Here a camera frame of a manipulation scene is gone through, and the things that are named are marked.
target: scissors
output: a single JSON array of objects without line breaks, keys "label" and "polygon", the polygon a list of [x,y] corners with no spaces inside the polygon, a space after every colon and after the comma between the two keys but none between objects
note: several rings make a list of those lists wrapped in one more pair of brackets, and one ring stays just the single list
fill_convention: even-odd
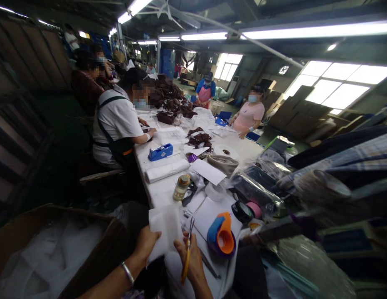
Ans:
[{"label": "scissors", "polygon": [[186,244],[185,244],[186,260],[185,260],[185,265],[182,268],[182,273],[181,273],[181,284],[182,285],[185,283],[186,276],[188,275],[189,259],[190,259],[190,237],[191,237],[191,234],[192,234],[192,229],[193,229],[193,224],[194,223],[195,223],[195,220],[192,217],[190,219],[188,239],[186,240]]}]

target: glue bottle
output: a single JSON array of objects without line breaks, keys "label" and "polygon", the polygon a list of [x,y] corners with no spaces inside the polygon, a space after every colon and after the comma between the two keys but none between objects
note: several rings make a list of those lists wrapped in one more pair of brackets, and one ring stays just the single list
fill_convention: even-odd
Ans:
[{"label": "glue bottle", "polygon": [[181,201],[184,199],[185,193],[190,184],[190,177],[186,174],[178,178],[177,185],[174,189],[173,199],[176,201]]}]

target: pink shirt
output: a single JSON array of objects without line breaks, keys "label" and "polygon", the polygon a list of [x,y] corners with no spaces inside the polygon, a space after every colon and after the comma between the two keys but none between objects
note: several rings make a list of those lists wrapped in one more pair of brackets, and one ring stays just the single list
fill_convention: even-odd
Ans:
[{"label": "pink shirt", "polygon": [[249,102],[246,102],[242,108],[240,108],[239,115],[234,121],[234,129],[239,132],[248,130],[254,125],[256,120],[261,120],[264,116],[263,103],[249,106]]}]

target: bracelet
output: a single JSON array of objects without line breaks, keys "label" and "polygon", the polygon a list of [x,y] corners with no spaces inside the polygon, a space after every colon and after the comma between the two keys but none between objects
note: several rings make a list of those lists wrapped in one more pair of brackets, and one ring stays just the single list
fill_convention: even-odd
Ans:
[{"label": "bracelet", "polygon": [[132,277],[132,274],[130,272],[130,270],[128,269],[127,265],[126,265],[126,262],[124,261],[122,264],[121,264],[122,268],[124,269],[125,273],[127,274],[128,276],[128,279],[130,280],[131,282],[131,286],[134,285],[135,283],[135,279]]}]

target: gray fabric pouch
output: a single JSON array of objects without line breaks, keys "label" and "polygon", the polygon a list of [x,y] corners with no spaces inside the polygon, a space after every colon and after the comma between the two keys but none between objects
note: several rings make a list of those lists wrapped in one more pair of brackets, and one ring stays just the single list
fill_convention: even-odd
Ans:
[{"label": "gray fabric pouch", "polygon": [[229,178],[238,167],[239,162],[230,157],[220,155],[210,155],[207,158],[207,162],[215,168],[221,170]]}]

